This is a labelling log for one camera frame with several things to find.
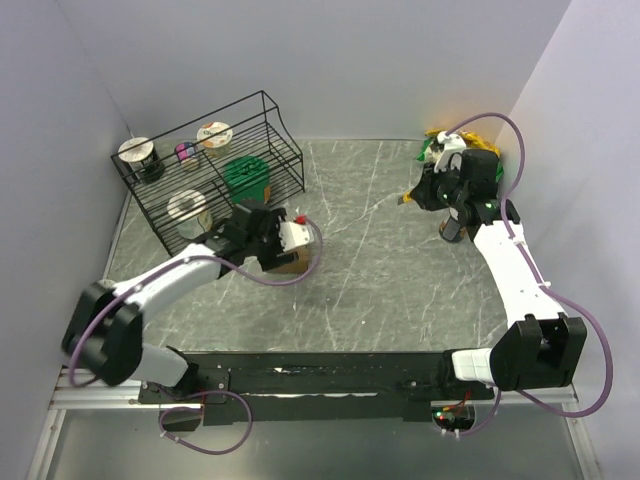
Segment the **brown cardboard express box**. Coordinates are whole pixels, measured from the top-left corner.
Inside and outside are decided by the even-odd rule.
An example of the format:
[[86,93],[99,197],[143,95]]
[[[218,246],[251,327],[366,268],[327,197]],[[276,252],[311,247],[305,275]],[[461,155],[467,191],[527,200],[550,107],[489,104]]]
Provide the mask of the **brown cardboard express box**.
[[277,257],[276,266],[269,270],[272,274],[302,274],[310,266],[311,250],[309,246],[300,246]]

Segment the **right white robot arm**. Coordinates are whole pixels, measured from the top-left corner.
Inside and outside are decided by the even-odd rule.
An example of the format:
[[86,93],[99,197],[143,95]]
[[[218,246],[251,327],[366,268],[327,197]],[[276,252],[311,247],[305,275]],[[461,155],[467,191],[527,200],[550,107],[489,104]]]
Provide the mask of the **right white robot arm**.
[[437,386],[456,399],[472,381],[503,391],[569,385],[587,329],[541,289],[527,251],[524,229],[511,202],[497,198],[498,156],[485,149],[445,148],[426,163],[409,196],[421,209],[448,210],[440,236],[469,239],[485,259],[502,299],[507,331],[491,348],[457,350],[437,374]]

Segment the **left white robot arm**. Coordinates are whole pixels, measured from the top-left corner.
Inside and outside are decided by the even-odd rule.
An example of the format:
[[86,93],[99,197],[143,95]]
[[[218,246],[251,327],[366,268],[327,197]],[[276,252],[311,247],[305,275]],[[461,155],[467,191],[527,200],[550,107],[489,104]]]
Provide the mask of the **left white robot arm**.
[[296,249],[313,239],[305,225],[287,219],[285,209],[243,201],[221,225],[150,271],[112,285],[92,283],[61,342],[70,383],[77,386],[77,369],[86,369],[109,386],[150,381],[174,401],[188,401],[198,389],[197,366],[175,348],[146,343],[146,321],[231,271],[252,279],[243,268],[249,257],[268,271],[295,260]]

